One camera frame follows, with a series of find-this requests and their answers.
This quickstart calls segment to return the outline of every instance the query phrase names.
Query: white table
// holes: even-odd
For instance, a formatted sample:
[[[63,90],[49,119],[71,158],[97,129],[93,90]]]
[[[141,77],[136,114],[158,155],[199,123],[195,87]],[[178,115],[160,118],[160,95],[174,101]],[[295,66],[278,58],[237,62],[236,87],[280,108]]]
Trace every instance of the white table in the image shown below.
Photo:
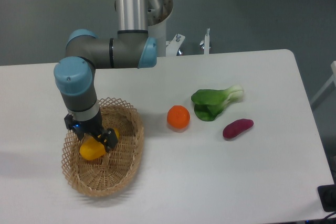
[[[55,64],[0,67],[0,223],[270,223],[322,218],[319,185],[332,184],[317,127],[290,51],[165,57],[152,69],[98,70],[98,98],[131,102],[145,146],[133,183],[91,199],[61,172],[66,108]],[[202,122],[198,89],[245,88],[245,99]],[[175,104],[191,113],[183,133],[166,126]],[[228,123],[254,128],[235,141]]]

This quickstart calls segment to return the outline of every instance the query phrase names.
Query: silver metal tube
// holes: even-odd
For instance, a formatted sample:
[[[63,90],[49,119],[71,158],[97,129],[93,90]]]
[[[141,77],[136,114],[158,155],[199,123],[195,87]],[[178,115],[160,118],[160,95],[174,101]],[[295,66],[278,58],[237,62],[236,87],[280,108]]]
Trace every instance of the silver metal tube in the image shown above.
[[[119,30],[147,30],[146,0],[117,0]]]

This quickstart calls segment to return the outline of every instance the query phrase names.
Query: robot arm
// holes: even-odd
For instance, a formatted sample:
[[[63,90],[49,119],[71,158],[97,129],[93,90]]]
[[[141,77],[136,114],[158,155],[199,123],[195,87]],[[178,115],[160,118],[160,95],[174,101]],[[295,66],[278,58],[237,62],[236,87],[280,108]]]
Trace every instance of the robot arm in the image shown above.
[[[99,68],[143,68],[156,65],[156,39],[148,37],[147,0],[117,0],[118,36],[98,39],[88,30],[74,31],[65,58],[54,68],[56,85],[68,114],[67,129],[78,139],[90,134],[109,151],[118,140],[113,129],[104,129],[94,87]]]

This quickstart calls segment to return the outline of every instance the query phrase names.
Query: gray floor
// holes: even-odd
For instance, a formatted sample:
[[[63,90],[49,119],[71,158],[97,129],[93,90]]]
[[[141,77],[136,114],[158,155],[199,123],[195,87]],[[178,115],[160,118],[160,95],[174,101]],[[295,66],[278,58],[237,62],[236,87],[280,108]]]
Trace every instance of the gray floor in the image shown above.
[[[198,43],[210,27],[213,53],[291,50],[309,99],[332,74],[336,0],[173,1],[167,38],[185,35],[185,54],[201,53]],[[113,6],[114,0],[0,0],[0,65],[57,62],[79,28],[116,36]],[[327,155],[336,155],[336,92],[314,116]]]

